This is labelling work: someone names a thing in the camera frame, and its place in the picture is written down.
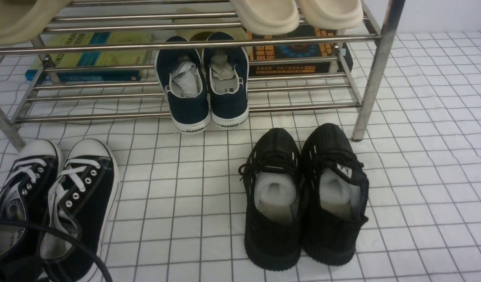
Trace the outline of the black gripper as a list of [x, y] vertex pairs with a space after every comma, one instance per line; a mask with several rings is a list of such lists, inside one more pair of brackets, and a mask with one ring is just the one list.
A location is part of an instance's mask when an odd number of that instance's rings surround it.
[[36, 282], [41, 275], [41, 260], [35, 256], [0, 263], [0, 282]]

